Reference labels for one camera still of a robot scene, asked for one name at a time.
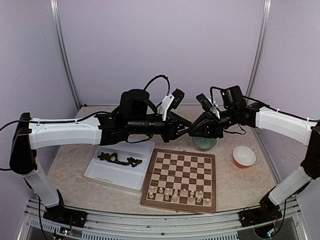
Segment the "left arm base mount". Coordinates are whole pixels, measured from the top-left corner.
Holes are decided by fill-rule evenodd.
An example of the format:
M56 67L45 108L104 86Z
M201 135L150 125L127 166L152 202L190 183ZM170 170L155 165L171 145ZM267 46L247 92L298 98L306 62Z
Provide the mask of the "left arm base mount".
M43 217L46 220L56 223L71 227L83 228L86 223L87 215L88 214L85 211L70 209L62 205L57 205L54 207L46 207Z

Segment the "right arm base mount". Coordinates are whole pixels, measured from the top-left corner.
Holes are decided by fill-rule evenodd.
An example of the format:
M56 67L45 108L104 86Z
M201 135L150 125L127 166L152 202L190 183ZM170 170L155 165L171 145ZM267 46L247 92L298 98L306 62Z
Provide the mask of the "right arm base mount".
M260 206L253 209L245 209L240 211L238 216L243 228L274 221L283 217L278 206L272 208Z

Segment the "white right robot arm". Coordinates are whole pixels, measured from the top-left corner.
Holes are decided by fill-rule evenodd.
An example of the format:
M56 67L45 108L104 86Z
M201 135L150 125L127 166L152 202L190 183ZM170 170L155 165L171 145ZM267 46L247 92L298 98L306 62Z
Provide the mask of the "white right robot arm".
M260 200L259 207L238 214L242 227L280 219L283 216L280 204L302 192L311 180L320 176L320 122L274 109L259 100L247 104L248 97L242 94L238 85L222 88L220 94L224 111L214 105L212 98L208 99L202 93L196 96L204 112L192 124L189 136L221 139L224 130L239 124L281 134L307 147L300 166L271 189Z

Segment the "white plastic divided tray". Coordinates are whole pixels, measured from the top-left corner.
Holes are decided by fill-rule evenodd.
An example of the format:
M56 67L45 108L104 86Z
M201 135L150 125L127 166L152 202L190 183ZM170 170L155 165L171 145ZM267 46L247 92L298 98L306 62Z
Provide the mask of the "white plastic divided tray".
M98 184L141 193L154 147L154 141L132 144L123 141L100 146L84 172L84 177ZM112 183L95 180L96 177L111 180Z

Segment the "white knight piece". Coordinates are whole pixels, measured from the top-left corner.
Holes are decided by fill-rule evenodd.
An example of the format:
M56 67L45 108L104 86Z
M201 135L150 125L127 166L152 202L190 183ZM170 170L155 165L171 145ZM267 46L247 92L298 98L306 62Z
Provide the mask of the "white knight piece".
M197 203L200 203L201 201L202 201L202 197L199 196L199 197L196 199L196 202L197 202Z

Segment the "wooden chess board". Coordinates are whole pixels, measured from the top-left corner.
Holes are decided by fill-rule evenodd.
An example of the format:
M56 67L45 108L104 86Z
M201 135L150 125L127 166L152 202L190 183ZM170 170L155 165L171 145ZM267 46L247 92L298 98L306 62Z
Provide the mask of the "wooden chess board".
M165 190L171 189L169 201L165 201ZM178 189L177 202L172 202L174 190ZM187 195L181 195L183 189ZM193 202L188 202L194 191ZM202 200L197 203L198 191L203 191ZM210 199L208 205L204 199ZM152 153L144 178L140 204L144 207L180 212L214 214L216 201L216 161L213 154L186 152L156 148Z

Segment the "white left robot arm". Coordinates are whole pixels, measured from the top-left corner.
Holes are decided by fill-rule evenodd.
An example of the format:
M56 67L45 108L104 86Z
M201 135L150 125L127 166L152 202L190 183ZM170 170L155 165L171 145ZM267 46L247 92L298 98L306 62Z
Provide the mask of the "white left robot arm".
M32 118L25 112L16 121L9 166L42 200L45 219L81 228L87 213L65 206L60 191L51 186L38 164L37 150L76 144L108 146L125 142L130 135L160 135L167 143L191 129L189 120L174 113L183 98L184 93L176 89L155 106L146 90L131 89L121 94L112 112L72 119Z

